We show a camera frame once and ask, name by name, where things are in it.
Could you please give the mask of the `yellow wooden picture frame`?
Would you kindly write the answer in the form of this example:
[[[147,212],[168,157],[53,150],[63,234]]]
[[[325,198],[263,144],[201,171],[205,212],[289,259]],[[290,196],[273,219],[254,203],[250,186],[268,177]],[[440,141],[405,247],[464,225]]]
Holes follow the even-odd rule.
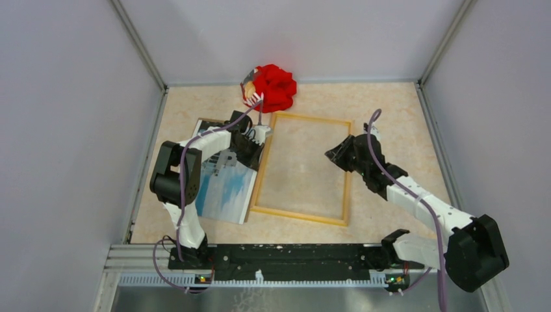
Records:
[[[346,227],[352,175],[325,152],[352,133],[353,121],[275,112],[250,211]]]

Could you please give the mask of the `building photo print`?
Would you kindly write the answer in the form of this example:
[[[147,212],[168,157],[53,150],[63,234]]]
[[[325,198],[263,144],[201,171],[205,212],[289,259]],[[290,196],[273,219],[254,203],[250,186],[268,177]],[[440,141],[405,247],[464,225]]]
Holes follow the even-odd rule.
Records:
[[[243,224],[256,177],[256,170],[237,160],[234,148],[202,162],[199,192],[194,201],[198,216]]]

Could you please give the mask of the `brown cardboard backing board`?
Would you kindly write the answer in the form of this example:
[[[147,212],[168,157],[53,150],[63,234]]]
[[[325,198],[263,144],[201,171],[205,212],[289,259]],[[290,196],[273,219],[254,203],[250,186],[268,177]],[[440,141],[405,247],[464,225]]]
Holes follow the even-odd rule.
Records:
[[[199,118],[198,119],[200,127],[223,127],[226,124],[226,120],[217,120],[212,118]]]

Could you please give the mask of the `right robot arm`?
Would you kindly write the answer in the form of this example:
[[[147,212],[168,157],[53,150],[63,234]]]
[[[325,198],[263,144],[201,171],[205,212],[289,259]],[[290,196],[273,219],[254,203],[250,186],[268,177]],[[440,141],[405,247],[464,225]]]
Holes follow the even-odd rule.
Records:
[[[473,293],[509,267],[497,222],[472,216],[424,189],[404,169],[387,162],[375,135],[350,135],[324,155],[345,172],[358,173],[369,191],[422,222],[435,239],[398,229],[381,241],[390,268],[405,261],[443,269],[462,290]]]

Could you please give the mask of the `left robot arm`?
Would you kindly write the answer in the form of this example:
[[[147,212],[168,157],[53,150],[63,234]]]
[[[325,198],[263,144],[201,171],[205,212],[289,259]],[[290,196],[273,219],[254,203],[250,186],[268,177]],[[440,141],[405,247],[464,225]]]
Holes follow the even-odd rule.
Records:
[[[272,128],[243,112],[230,120],[199,120],[191,138],[161,144],[149,188],[176,230],[174,261],[204,267],[208,238],[200,219],[243,224],[261,155]]]

